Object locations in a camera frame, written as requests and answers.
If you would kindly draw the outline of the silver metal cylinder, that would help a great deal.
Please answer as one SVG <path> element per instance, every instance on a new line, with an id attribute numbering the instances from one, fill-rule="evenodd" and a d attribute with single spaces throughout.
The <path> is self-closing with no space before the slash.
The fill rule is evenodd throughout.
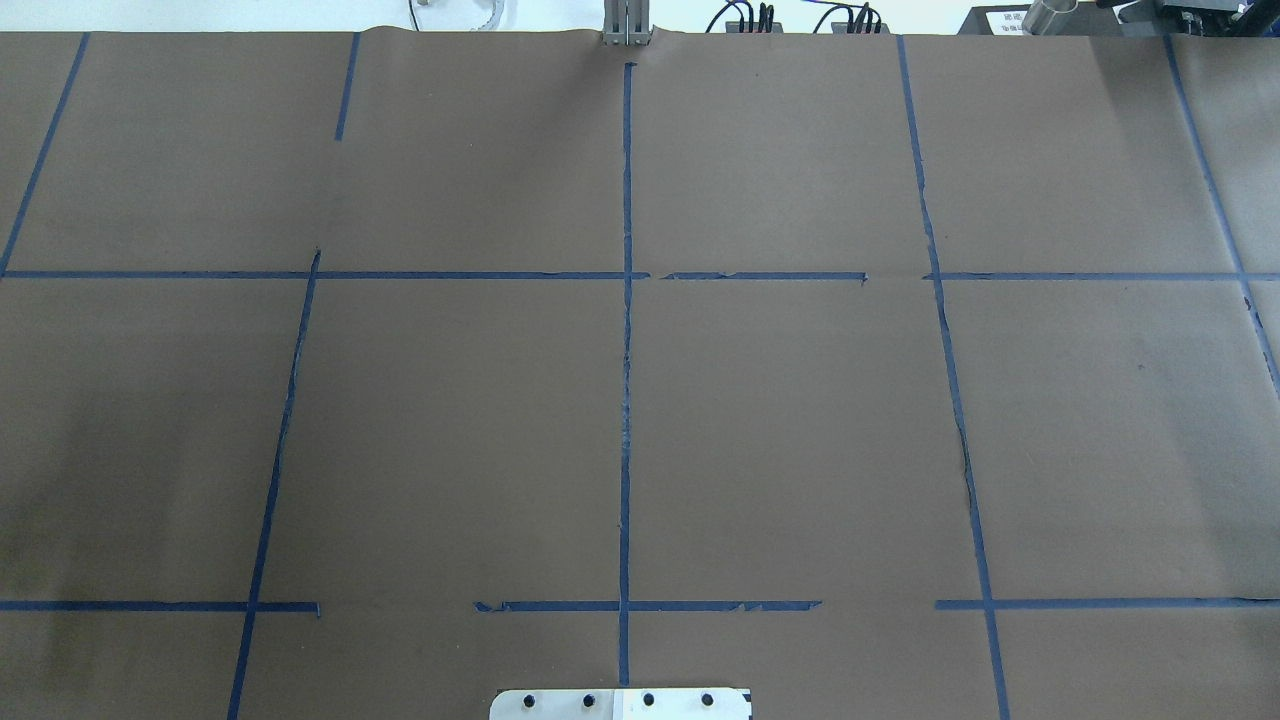
<path id="1" fill-rule="evenodd" d="M 1079 8 L 1076 0 L 1036 0 L 1021 20 L 1021 31 L 1033 36 L 1060 35 Z"/>

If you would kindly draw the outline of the aluminium frame post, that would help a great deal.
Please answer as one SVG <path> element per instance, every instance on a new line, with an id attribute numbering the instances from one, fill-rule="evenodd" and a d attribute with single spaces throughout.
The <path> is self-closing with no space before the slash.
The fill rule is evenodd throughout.
<path id="1" fill-rule="evenodd" d="M 602 41 L 605 46 L 639 47 L 652 42 L 652 1 L 604 0 Z"/>

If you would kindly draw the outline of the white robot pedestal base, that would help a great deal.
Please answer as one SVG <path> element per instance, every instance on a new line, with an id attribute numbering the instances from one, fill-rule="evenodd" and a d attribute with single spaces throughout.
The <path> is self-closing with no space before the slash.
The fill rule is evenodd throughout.
<path id="1" fill-rule="evenodd" d="M 728 687 L 512 689 L 490 719 L 753 719 L 750 691 Z"/>

